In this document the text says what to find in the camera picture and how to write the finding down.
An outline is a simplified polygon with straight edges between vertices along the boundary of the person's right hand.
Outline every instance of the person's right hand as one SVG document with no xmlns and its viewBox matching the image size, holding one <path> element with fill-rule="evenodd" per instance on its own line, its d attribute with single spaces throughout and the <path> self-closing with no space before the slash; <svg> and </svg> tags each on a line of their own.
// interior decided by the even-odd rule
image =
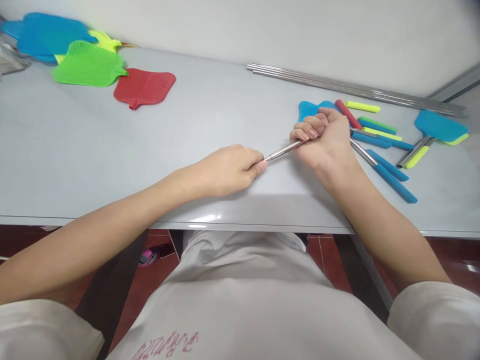
<svg viewBox="0 0 480 360">
<path fill-rule="evenodd" d="M 296 153 L 300 160 L 320 177 L 348 171 L 358 165 L 350 146 L 349 121 L 338 111 L 321 107 L 315 116 L 297 122 L 290 132 L 290 142 L 308 140 Z"/>
</svg>

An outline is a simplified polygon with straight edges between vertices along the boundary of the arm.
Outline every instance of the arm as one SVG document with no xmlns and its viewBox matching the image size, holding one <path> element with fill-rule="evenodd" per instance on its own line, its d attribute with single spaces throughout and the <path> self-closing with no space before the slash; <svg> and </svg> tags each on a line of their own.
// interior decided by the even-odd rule
<svg viewBox="0 0 480 360">
<path fill-rule="evenodd" d="M 311 139 L 298 157 L 317 175 L 352 223 L 365 247 L 401 291 L 424 281 L 451 283 L 425 237 L 377 190 L 350 146 L 349 123 L 336 110 L 321 108 L 295 125 L 292 141 Z"/>
<path fill-rule="evenodd" d="M 0 266 L 0 305 L 71 288 L 172 209 L 250 186 L 268 165 L 262 159 L 261 153 L 241 145 L 224 147 L 145 190 L 72 221 Z"/>
</svg>

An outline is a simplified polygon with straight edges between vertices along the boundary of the fingernail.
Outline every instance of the fingernail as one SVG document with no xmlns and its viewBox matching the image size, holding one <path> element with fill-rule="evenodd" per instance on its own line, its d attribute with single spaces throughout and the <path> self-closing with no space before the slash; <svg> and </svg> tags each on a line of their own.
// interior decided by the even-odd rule
<svg viewBox="0 0 480 360">
<path fill-rule="evenodd" d="M 269 166 L 269 163 L 262 160 L 258 163 L 258 166 L 260 166 L 260 170 L 264 171 Z"/>
</svg>

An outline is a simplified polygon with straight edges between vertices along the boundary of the blue rubber grip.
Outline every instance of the blue rubber grip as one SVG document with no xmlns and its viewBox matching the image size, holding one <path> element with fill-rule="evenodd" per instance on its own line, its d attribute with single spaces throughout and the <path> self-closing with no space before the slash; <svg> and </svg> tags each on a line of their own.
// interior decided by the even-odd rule
<svg viewBox="0 0 480 360">
<path fill-rule="evenodd" d="M 379 148 L 388 149 L 392 147 L 392 143 L 385 140 L 380 140 L 376 137 L 360 134 L 358 132 L 352 132 L 350 136 L 353 140 L 358 140 L 363 143 L 378 146 Z"/>
<path fill-rule="evenodd" d="M 365 120 L 362 120 L 362 119 L 358 119 L 358 123 L 363 128 L 370 128 L 370 129 L 378 130 L 378 131 L 381 131 L 381 132 L 384 132 L 384 133 L 387 133 L 387 134 L 397 135 L 396 131 L 393 131 L 392 129 L 389 129 L 387 127 L 383 127 L 383 126 L 374 124 L 370 121 L 365 121 Z"/>
<path fill-rule="evenodd" d="M 391 173 L 378 163 L 373 167 L 375 171 L 409 204 L 416 204 L 418 199 L 412 195 Z"/>
<path fill-rule="evenodd" d="M 383 157 L 378 155 L 375 151 L 372 149 L 366 149 L 365 150 L 372 158 L 375 159 L 375 161 L 379 164 L 382 164 L 383 167 L 394 177 L 396 177 L 400 181 L 407 181 L 410 179 L 407 175 L 405 175 L 403 172 L 398 170 L 393 164 L 389 163 L 387 160 L 385 160 Z"/>
<path fill-rule="evenodd" d="M 412 151 L 415 147 L 412 144 L 409 144 L 408 142 L 394 140 L 392 138 L 389 138 L 383 135 L 377 135 L 376 138 L 390 143 L 395 148 L 399 148 L 407 151 Z"/>
</svg>

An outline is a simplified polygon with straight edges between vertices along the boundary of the pink text print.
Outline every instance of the pink text print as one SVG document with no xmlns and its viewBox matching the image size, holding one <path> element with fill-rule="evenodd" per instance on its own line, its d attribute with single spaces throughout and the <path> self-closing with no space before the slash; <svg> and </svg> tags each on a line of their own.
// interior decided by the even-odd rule
<svg viewBox="0 0 480 360">
<path fill-rule="evenodd" d="M 189 337 L 186 332 L 181 334 L 174 331 L 168 339 L 162 336 L 145 342 L 131 360 L 147 360 L 149 357 L 160 357 L 162 355 L 169 358 L 177 348 L 181 348 L 181 351 L 184 353 L 189 353 L 193 350 L 194 344 L 198 342 L 198 331 L 192 337 Z"/>
</svg>

